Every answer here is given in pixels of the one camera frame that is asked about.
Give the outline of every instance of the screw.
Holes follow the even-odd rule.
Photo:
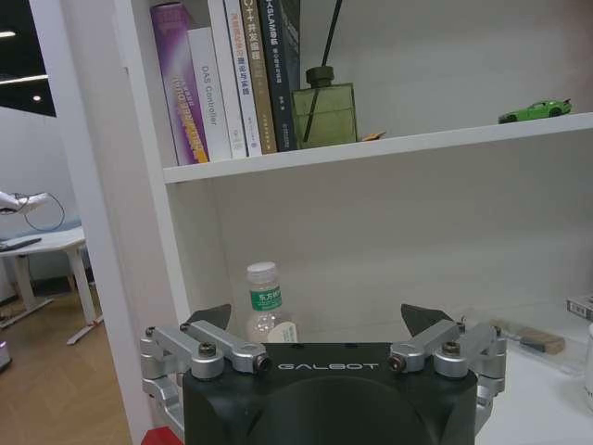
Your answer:
[[[443,343],[443,353],[451,356],[461,354],[461,346],[457,341]]]
[[[271,369],[270,357],[267,357],[265,355],[259,355],[256,358],[254,368],[255,368],[256,374],[266,373],[266,372],[270,371],[270,369]]]
[[[403,373],[406,369],[406,359],[400,355],[389,356],[387,359],[387,364],[389,365],[389,368],[396,374]]]
[[[200,343],[199,348],[197,349],[197,352],[202,356],[202,357],[214,357],[216,355],[216,345],[213,343]]]

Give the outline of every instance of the book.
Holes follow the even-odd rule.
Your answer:
[[[206,133],[187,36],[191,18],[177,2],[153,6],[150,14],[177,162],[179,165],[208,162]]]
[[[263,52],[261,27],[259,26],[259,9],[256,0],[241,0],[243,13],[243,29],[245,30],[253,96],[258,113],[259,139],[264,155],[276,153],[276,135],[271,116],[270,90],[268,89],[268,72]]]
[[[233,50],[234,75],[239,90],[239,102],[243,115],[243,128],[247,141],[248,156],[261,156],[261,142],[259,141],[258,114],[251,84],[249,59],[246,52],[245,31],[241,14],[240,0],[224,0],[226,18],[231,35]]]
[[[221,78],[214,54],[212,29],[208,27],[190,30],[188,35],[209,159],[230,159],[231,146],[222,102]]]
[[[224,102],[231,152],[233,159],[246,158],[245,131],[243,130],[243,118],[241,116],[241,106],[239,105],[237,82],[234,76],[231,36],[226,19],[224,0],[208,0],[208,9],[212,37],[214,38],[216,63],[221,77],[222,100]]]
[[[297,149],[291,92],[300,88],[300,0],[258,0],[278,151]]]

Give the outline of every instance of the bottle cap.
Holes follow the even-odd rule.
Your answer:
[[[329,86],[334,79],[333,67],[314,67],[307,70],[307,83],[310,83],[313,88],[320,88]]]
[[[278,269],[274,262],[256,262],[247,267],[247,280],[255,285],[263,285],[277,278]]]

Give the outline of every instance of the black book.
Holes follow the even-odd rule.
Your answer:
[[[258,0],[278,151],[296,150],[290,93],[300,88],[300,0]]]

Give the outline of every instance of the black reed stick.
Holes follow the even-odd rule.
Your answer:
[[[330,55],[330,48],[332,47],[332,41],[334,39],[335,24],[337,18],[340,15],[340,8],[342,7],[342,0],[335,0],[334,16],[332,17],[332,24],[330,25],[330,31],[327,35],[327,42],[325,43],[325,51],[323,52],[322,67],[327,65],[327,58]],[[313,113],[317,107],[317,97],[319,96],[319,88],[315,88],[315,94],[313,95],[313,101],[311,102],[311,110],[309,111],[309,119],[307,120],[307,129],[305,130],[304,142],[309,140],[311,133],[311,124],[313,123]]]

